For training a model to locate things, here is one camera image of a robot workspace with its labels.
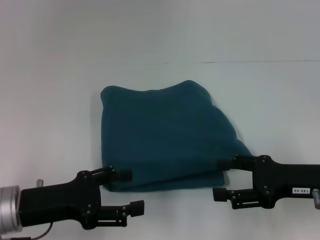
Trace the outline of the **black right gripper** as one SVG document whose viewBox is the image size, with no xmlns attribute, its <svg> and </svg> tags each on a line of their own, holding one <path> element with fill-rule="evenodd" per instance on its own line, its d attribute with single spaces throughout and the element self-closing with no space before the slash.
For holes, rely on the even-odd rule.
<svg viewBox="0 0 320 240">
<path fill-rule="evenodd" d="M 250 156 L 236 154 L 231 159 L 218 161 L 222 171 L 242 170 L 252 172 L 255 189 L 212 189 L 215 202 L 230 201 L 236 209 L 262 207 L 272 209 L 283 198 L 313 199 L 320 209 L 320 164 L 283 164 L 268 155 Z"/>
</svg>

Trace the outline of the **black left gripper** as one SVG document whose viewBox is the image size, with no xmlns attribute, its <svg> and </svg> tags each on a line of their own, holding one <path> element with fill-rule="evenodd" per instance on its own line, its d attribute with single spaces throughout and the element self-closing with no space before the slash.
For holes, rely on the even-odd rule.
<svg viewBox="0 0 320 240">
<path fill-rule="evenodd" d="M 19 217 L 23 227 L 65 220 L 78 221 L 85 230 L 126 227 L 127 218 L 143 216 L 145 201 L 121 206 L 101 206 L 101 185 L 130 182 L 131 169 L 113 166 L 79 172 L 70 182 L 24 189 L 20 194 Z"/>
</svg>

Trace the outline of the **blue t-shirt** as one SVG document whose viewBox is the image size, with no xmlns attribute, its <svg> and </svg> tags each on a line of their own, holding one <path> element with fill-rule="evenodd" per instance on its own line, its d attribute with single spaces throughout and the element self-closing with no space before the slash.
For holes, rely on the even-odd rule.
<svg viewBox="0 0 320 240">
<path fill-rule="evenodd" d="M 131 169 L 110 192 L 138 193 L 222 186 L 219 160 L 250 155 L 235 128 L 198 83 L 137 91 L 107 86 L 100 94 L 101 160 Z"/>
</svg>

